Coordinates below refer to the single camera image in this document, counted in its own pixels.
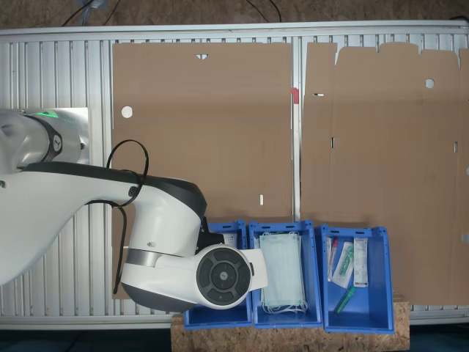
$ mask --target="black floor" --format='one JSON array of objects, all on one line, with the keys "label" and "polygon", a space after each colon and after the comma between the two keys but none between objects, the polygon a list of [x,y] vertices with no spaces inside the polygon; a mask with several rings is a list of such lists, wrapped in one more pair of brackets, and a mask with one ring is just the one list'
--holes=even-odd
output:
[{"label": "black floor", "polygon": [[[0,331],[1,352],[164,352],[170,350],[169,329]],[[410,350],[469,352],[469,324],[411,326]]]}]

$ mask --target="blue plastic bin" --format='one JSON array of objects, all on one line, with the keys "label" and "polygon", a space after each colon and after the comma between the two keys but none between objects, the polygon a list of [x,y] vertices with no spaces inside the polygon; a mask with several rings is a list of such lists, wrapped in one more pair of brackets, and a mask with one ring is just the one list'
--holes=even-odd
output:
[{"label": "blue plastic bin", "polygon": [[[236,233],[238,249],[247,249],[246,225],[243,220],[225,224],[209,224],[210,231],[218,233]],[[236,307],[230,309],[211,309],[197,304],[193,309],[184,312],[186,330],[237,328],[252,326],[251,294]]]},{"label": "blue plastic bin", "polygon": [[[388,233],[384,227],[373,229],[345,229],[322,225],[314,229],[320,271],[324,330],[329,332],[364,332],[372,334],[394,333],[393,288]],[[333,270],[336,270],[345,241],[368,238],[368,287],[356,287],[354,296],[344,310],[336,315],[334,310],[346,289],[328,281],[328,254],[326,237],[337,237],[337,253]],[[353,286],[353,274],[349,288]]]},{"label": "blue plastic bin", "polygon": [[269,314],[262,309],[261,290],[252,292],[254,328],[317,328],[322,326],[320,286],[318,280],[313,223],[309,220],[290,224],[249,224],[249,246],[264,232],[296,231],[301,235],[301,265],[308,310],[306,313]]}]

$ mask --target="cardboard hole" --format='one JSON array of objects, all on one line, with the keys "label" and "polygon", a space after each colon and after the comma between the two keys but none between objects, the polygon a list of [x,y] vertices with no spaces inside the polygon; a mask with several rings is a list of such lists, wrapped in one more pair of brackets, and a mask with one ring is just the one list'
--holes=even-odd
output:
[{"label": "cardboard hole", "polygon": [[132,117],[133,110],[130,106],[124,106],[121,110],[121,114],[125,119],[128,119]]}]

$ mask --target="face mask package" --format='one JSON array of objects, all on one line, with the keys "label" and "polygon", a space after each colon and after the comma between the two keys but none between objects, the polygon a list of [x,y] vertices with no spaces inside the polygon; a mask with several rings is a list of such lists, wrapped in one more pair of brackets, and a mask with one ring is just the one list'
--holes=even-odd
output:
[{"label": "face mask package", "polygon": [[269,285],[261,290],[265,312],[306,312],[307,303],[301,268],[301,236],[296,232],[269,233],[259,236]]}]

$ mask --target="brown cardboard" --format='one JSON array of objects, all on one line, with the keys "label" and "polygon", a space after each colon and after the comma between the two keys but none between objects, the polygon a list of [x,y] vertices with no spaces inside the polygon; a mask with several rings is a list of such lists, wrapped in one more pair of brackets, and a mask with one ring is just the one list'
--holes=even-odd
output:
[{"label": "brown cardboard", "polygon": [[[114,45],[113,63],[114,145],[140,141],[149,175],[194,182],[211,222],[291,221],[289,44],[122,43]],[[133,109],[129,119],[124,106]],[[115,169],[143,167],[137,144],[114,156]],[[121,223],[113,213],[114,272]]]},{"label": "brown cardboard", "polygon": [[335,55],[335,43],[309,43],[302,218],[387,227],[394,290],[469,304],[468,51],[461,70],[455,53],[408,43]]}]

